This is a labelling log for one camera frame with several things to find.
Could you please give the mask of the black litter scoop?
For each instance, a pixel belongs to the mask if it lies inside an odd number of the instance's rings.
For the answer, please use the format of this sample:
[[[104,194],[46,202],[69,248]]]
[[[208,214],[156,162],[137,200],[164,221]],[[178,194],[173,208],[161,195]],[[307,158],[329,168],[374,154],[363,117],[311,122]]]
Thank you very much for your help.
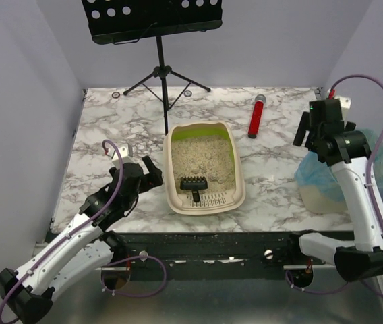
[[[183,177],[180,179],[180,189],[190,191],[193,201],[200,202],[200,191],[208,188],[208,182],[205,177]]]

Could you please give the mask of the red microphone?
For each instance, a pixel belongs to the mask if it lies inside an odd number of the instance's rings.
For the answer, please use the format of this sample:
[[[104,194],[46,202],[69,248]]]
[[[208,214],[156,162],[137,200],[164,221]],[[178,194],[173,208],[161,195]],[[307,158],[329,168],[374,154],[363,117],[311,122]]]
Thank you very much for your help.
[[[249,138],[255,139],[258,135],[260,121],[262,118],[262,113],[264,110],[264,106],[266,103],[266,97],[263,94],[259,94],[255,98],[254,107],[252,111],[252,118],[249,123],[249,129],[247,132],[247,136]]]

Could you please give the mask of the bin with blue bag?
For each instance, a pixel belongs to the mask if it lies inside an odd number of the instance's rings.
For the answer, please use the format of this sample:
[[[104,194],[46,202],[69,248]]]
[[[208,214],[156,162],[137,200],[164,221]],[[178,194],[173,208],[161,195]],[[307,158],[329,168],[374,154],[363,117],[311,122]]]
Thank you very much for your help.
[[[374,176],[383,198],[383,144],[380,145],[374,161]],[[317,154],[309,152],[299,164],[294,177],[308,211],[330,214],[347,210],[341,187],[327,165],[317,160]]]

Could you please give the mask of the beige green litter box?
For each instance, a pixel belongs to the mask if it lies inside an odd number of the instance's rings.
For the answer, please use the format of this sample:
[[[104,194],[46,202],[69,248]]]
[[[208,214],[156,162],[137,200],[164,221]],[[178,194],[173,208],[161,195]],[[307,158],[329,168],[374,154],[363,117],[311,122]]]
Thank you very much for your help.
[[[223,121],[200,121],[172,127],[163,143],[163,176],[170,208],[182,215],[231,211],[245,201],[245,180],[233,133]],[[183,177],[205,177],[208,188],[195,203],[180,189]]]

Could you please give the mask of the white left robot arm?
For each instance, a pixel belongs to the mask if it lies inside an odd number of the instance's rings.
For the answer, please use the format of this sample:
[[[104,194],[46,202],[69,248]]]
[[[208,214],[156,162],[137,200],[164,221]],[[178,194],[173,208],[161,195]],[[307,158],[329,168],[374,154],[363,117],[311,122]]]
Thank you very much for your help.
[[[129,263],[134,257],[109,228],[132,211],[141,193],[163,184],[162,171],[148,156],[144,165],[121,162],[110,183],[88,196],[67,227],[16,270],[0,272],[2,306],[21,323],[37,323],[74,281],[98,267]]]

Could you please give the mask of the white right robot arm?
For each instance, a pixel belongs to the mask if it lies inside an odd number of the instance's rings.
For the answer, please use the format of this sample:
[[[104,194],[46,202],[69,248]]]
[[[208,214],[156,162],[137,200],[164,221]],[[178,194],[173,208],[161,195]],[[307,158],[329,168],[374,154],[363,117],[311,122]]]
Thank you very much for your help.
[[[367,167],[367,138],[344,122],[338,99],[311,101],[301,116],[295,146],[305,146],[327,164],[341,187],[354,231],[353,241],[318,232],[297,234],[300,253],[336,267],[347,282],[383,275],[383,202],[373,171]]]

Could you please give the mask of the black music stand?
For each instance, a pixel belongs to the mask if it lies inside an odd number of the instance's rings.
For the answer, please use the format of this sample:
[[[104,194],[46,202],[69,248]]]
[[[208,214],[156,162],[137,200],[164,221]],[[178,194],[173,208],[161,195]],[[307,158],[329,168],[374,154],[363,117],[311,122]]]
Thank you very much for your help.
[[[162,94],[156,96],[163,103],[165,133],[169,131],[168,111],[175,105],[169,102],[167,76],[172,74],[191,85],[210,92],[211,88],[192,80],[165,63],[162,37],[189,32],[216,30],[223,24],[222,1],[106,1],[83,0],[92,41],[98,45],[126,45],[145,38],[156,41],[158,65],[150,74],[125,90],[127,96],[151,78],[161,82]]]

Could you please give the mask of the black mounting base rail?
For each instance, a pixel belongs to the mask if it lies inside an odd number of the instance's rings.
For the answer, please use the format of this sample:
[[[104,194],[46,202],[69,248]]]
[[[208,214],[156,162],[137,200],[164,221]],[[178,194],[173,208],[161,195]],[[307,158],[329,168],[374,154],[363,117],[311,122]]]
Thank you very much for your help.
[[[283,280],[288,272],[305,287],[313,279],[314,260],[300,254],[289,232],[110,233],[106,239],[114,261],[137,257],[121,270],[132,280],[160,279],[150,257],[163,262],[169,280]]]

